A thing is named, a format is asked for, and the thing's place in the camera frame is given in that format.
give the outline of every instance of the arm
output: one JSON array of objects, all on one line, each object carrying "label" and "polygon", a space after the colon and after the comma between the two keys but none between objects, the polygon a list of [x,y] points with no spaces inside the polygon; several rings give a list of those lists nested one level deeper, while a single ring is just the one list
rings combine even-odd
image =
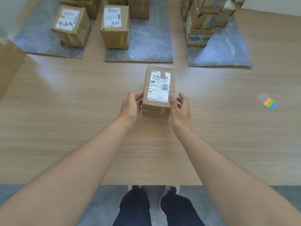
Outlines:
[{"label": "arm", "polygon": [[299,225],[301,214],[285,198],[194,132],[188,98],[179,96],[169,99],[172,128],[224,222],[231,226]]},{"label": "arm", "polygon": [[142,97],[143,91],[130,92],[111,124],[10,198],[0,208],[0,225],[74,226],[133,128]]}]

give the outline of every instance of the jeans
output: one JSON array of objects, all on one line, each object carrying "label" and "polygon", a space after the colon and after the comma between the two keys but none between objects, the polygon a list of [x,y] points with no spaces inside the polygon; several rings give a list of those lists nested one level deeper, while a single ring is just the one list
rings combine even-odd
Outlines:
[{"label": "jeans", "polygon": [[[205,226],[186,197],[169,192],[161,200],[161,209],[168,226]],[[134,188],[123,197],[113,226],[151,226],[150,203],[143,188]]]}]

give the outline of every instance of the green sticky note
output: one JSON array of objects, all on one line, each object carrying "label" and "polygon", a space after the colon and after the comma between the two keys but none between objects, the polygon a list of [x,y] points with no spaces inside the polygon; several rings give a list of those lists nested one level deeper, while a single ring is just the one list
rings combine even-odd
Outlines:
[{"label": "green sticky note", "polygon": [[271,107],[271,105],[274,103],[273,100],[270,100],[270,102],[266,105],[268,108]]},{"label": "green sticky note", "polygon": [[121,35],[120,44],[123,44],[123,41],[124,41],[124,34]]}]

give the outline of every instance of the shoe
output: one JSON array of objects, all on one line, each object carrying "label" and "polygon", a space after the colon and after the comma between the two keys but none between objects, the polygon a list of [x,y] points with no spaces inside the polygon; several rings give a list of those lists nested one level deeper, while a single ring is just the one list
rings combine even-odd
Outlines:
[{"label": "shoe", "polygon": [[131,191],[132,189],[136,189],[136,188],[141,188],[142,187],[142,185],[128,185],[128,189],[129,189],[129,191]]},{"label": "shoe", "polygon": [[[179,191],[180,191],[180,186],[166,186],[165,187],[165,192],[164,192],[164,194],[162,195],[162,197],[164,197],[166,194],[168,194],[168,193],[172,193],[172,194],[175,194],[175,195],[177,195],[178,193],[179,193]],[[161,209],[161,199],[162,199],[162,197],[160,198],[160,201],[159,201],[159,209],[160,209],[160,211],[163,213],[163,214],[165,214],[164,212],[163,212],[163,210]]]}]

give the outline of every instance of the wooden table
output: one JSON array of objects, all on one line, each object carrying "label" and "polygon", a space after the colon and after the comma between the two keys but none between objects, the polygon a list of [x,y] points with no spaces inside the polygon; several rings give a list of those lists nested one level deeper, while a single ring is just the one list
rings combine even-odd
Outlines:
[{"label": "wooden table", "polygon": [[[194,129],[270,185],[301,185],[301,19],[239,10],[254,64],[187,67],[179,3],[168,0],[176,91]],[[26,183],[94,136],[143,89],[148,63],[104,62],[101,14],[82,60],[28,55],[0,102],[0,183]],[[276,100],[274,111],[258,95]],[[169,119],[140,115],[102,184],[201,184]]]}]

